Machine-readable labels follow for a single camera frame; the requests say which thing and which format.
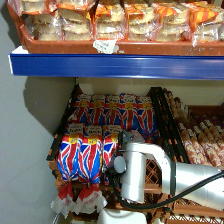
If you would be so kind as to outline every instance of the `wire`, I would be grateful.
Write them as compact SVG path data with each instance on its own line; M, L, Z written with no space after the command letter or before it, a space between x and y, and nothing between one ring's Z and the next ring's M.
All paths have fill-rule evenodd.
M162 206L165 206L169 203L172 203L184 196L186 196L187 194L190 194L191 192L203 187L204 185L216 180L216 179L219 179L221 177L224 176L224 171L221 171L220 173L214 175L214 176L211 176L205 180L202 180L200 182L198 182L197 184L191 186L190 188L188 188L187 190L184 190L183 192L181 192L180 194L172 197L172 198L169 198L167 199L166 201L162 201L160 203L157 203L157 204L150 204L150 205L133 205L133 204L129 204L125 201L122 200L118 190L116 189L116 186L113 182L113 178L112 178L112 186L113 186L113 190L114 190L114 194L115 196L117 197L118 201L120 202L121 205L129 208L129 209L133 209L133 210L143 210L143 209L155 209L155 208L159 208L159 207L162 207Z

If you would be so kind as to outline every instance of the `gray wall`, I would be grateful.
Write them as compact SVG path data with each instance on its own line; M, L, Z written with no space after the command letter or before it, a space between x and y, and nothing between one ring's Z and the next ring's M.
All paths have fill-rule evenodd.
M0 223L52 223L55 214L50 203L57 192L45 158L74 79L13 77L8 54L19 40L4 1L0 10ZM146 94L150 86L161 85L186 104L224 102L223 81L82 78L80 84L90 94Z

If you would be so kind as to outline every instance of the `display shelf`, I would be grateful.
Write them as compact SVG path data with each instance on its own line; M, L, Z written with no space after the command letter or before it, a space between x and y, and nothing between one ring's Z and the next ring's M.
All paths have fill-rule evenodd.
M224 56L29 54L9 55L16 76L224 80Z

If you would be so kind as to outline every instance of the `blue shelf edge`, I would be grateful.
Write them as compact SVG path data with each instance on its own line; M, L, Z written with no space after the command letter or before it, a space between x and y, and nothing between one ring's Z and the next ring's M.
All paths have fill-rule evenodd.
M224 56L9 55L15 76L224 80Z

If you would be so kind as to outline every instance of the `wrapped food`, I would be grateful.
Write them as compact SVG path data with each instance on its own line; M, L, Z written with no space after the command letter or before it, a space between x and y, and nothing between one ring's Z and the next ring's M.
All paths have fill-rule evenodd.
M207 159L202 151L198 147L195 148L196 144L192 141L192 131L190 132L190 129L186 129L185 125L181 122L178 124L178 127L189 161L192 164L208 165Z
M157 24L153 8L144 0L125 0L124 7L128 21L128 40L152 39Z
M92 23L86 11L60 9L65 40L91 40Z
M145 140L151 137L155 141L158 137L158 129L151 98L139 96L137 97L137 104L139 132Z
M224 160L223 154L224 154L224 141L222 140L222 137L218 131L218 129L210 122L210 120L206 119L204 120L204 123L208 127L210 133L212 134L214 141L218 144L220 148L219 154L221 154L221 159Z
M89 121L89 104L91 96L80 94L75 102L72 115L69 117L70 122L87 124Z
M57 161L65 185L51 204L57 214L62 213L65 217L76 206L73 202L72 181L78 180L78 158L82 142L83 124L69 124L62 137Z
M95 4L94 0L58 0L58 8L87 11Z
M125 37L125 14L118 0L99 1L95 13L95 39L122 40Z
M221 150L221 148L216 143L216 140L214 139L213 135L209 131L208 127L203 122L202 117L197 117L197 121L200 122L200 127L204 134L206 135L207 139L209 140L209 144L212 145L213 149L216 151L217 155L219 156L221 162L224 162L224 151Z
M165 98L166 98L166 102L167 102L167 104L168 104L168 106L169 106L169 108L170 108L170 100L169 100L169 97L168 97L168 91L167 91L167 89L163 89L163 93L164 93L164 96L165 96Z
M58 11L50 14L30 15L25 20L25 24L30 36L35 40L62 40L61 21Z
M193 126L193 128L197 135L198 142L203 147L206 156L209 158L212 165L216 167L220 166L222 162L217 154L217 150L213 147L206 135L198 128L197 125Z
M219 30L224 21L224 9L206 1L182 3L190 9L190 26L193 31L192 43L219 40Z
M51 13L57 8L56 0L8 0L8 3L18 16Z
M120 94L121 99L121 127L124 130L137 130L138 123L138 106L136 102L136 95L134 94Z
M224 130L223 130L223 123L221 122L221 117L212 117L212 121L217 129L217 131L219 132L220 138L224 141Z
M167 94L168 94L168 98L169 98L169 102L170 102L170 110L173 115L173 119L178 120L178 113L177 113L176 103L173 98L173 94L170 91L168 91Z
M105 124L120 125L121 124L121 102L120 96L106 95L105 100Z
M107 166L114 156L118 145L118 133L121 132L119 125L106 125L103 130L103 163ZM105 185L109 184L108 178L104 178Z
M100 212L107 202L99 190L102 163L102 128L101 126L86 127L84 139L79 153L78 178L83 189L76 201L74 212L91 214Z
M154 12L159 16L160 29L156 41L178 41L189 39L189 9L178 3L153 3Z
M104 124L105 95L93 95L89 104L89 124Z

